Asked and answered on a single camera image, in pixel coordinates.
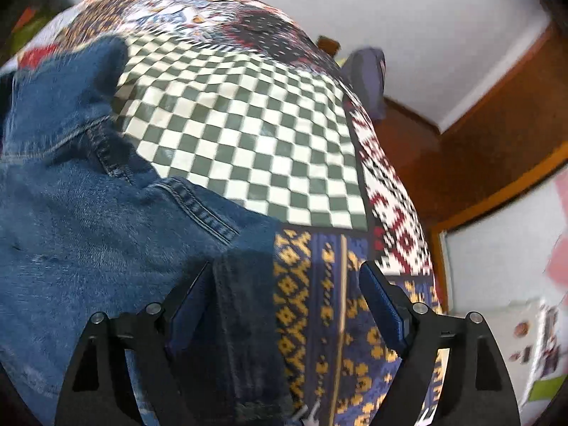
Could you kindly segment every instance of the yellow stripe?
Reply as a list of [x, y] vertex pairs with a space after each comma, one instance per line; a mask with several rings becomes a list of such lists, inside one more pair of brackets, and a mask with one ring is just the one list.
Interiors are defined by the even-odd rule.
[[343, 363], [343, 342], [345, 338], [345, 310], [347, 306], [347, 238], [342, 235], [342, 270], [340, 282], [340, 302], [339, 302], [339, 338], [337, 339], [337, 364], [335, 366], [335, 380], [333, 382], [333, 397], [331, 399], [331, 410], [329, 412], [329, 426], [333, 426], [339, 395], [339, 379], [342, 375]]

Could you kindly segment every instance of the green and white checkered pattern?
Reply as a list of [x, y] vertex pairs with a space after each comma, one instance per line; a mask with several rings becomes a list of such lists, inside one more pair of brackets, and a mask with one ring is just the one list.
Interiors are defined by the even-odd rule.
[[250, 53], [130, 36], [115, 110], [138, 154], [283, 222], [366, 229], [331, 79]]

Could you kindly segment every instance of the metal screw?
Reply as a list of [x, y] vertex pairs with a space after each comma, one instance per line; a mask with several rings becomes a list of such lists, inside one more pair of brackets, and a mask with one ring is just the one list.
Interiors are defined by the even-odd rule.
[[428, 312], [428, 306], [424, 303], [414, 303], [413, 309], [418, 314], [426, 314]]
[[104, 313], [102, 312], [95, 312], [92, 316], [91, 316], [91, 322], [93, 322], [94, 324], [99, 324], [104, 320]]
[[479, 312], [472, 312], [469, 315], [471, 321], [475, 324], [481, 324], [484, 321], [484, 317]]
[[155, 315], [162, 310], [160, 303], [150, 303], [146, 306], [146, 312], [150, 315]]

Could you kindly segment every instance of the denim jacket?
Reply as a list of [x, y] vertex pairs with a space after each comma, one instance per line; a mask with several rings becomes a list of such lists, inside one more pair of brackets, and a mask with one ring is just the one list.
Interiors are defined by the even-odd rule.
[[213, 373], [195, 383], [231, 404], [227, 422], [283, 424], [291, 400], [273, 318], [277, 221], [159, 178], [115, 132], [110, 100], [126, 61], [123, 41], [104, 37], [13, 76], [1, 117], [0, 363], [53, 424], [89, 316], [138, 312], [212, 263], [215, 306], [195, 336], [212, 344], [200, 354], [197, 341], [194, 359]]

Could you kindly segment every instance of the patterned fabric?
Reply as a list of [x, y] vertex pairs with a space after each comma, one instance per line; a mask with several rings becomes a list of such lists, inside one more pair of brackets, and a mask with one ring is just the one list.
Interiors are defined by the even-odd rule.
[[115, 110], [138, 153], [283, 222], [367, 229], [342, 92], [249, 54], [129, 37]]
[[[36, 65], [108, 33], [130, 60], [117, 125], [162, 176], [178, 175], [286, 224], [275, 239], [274, 304], [296, 406], [322, 426], [368, 424], [399, 360], [357, 284], [375, 260], [412, 301], [440, 312], [413, 204], [335, 63], [256, 0], [85, 0]], [[428, 424], [439, 364], [424, 402]]]

